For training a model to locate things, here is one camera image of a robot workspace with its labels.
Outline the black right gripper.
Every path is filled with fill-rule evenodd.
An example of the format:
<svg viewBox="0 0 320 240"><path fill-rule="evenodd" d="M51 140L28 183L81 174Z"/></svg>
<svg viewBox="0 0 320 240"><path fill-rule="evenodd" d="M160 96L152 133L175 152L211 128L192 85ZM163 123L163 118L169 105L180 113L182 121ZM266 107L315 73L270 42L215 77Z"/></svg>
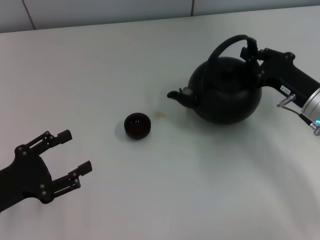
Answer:
<svg viewBox="0 0 320 240"><path fill-rule="evenodd" d="M240 57L246 61L249 76L255 87L271 87L284 96L294 94L293 101L302 107L311 95L320 88L320 83L294 65L295 55L269 48L243 47Z"/></svg>

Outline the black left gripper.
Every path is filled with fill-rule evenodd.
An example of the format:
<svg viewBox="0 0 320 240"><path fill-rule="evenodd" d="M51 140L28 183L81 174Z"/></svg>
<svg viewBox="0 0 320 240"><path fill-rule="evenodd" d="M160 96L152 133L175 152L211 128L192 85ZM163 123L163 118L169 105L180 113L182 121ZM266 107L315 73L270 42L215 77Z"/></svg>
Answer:
<svg viewBox="0 0 320 240"><path fill-rule="evenodd" d="M48 149L72 139L68 129L57 136L46 131L14 150L13 162L0 171L1 212L27 198L36 198L43 204L48 204L53 199L81 187L79 177L92 171L90 161L79 165L67 175L52 180L47 166L39 156Z"/></svg>

